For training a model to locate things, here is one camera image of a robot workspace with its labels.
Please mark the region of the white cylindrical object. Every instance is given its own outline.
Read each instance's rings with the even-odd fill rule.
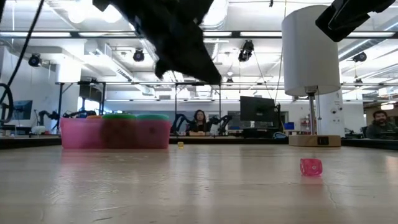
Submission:
[[[340,89],[338,46],[316,25],[327,6],[309,6],[289,14],[282,22],[285,93],[306,96],[306,87],[319,94]]]
[[[317,112],[321,117],[317,120],[318,134],[345,137],[342,90],[317,96]]]

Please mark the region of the woman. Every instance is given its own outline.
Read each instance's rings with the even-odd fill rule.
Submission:
[[[188,133],[190,136],[205,136],[207,130],[206,115],[202,110],[197,110],[193,115],[194,124],[189,126]]]

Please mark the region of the table surface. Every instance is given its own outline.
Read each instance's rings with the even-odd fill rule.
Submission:
[[[322,177],[302,177],[303,157]],[[398,152],[287,145],[0,151],[0,223],[397,223]]]

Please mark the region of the man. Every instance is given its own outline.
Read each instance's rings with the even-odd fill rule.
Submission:
[[[387,121],[387,113],[379,110],[373,113],[374,121],[366,130],[366,137],[369,139],[391,139],[383,133],[398,132],[397,126]]]

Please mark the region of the green lid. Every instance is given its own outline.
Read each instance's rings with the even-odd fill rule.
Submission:
[[[169,120],[169,116],[162,114],[141,114],[137,115],[137,120]]]
[[[135,119],[132,114],[106,114],[102,116],[103,119]]]

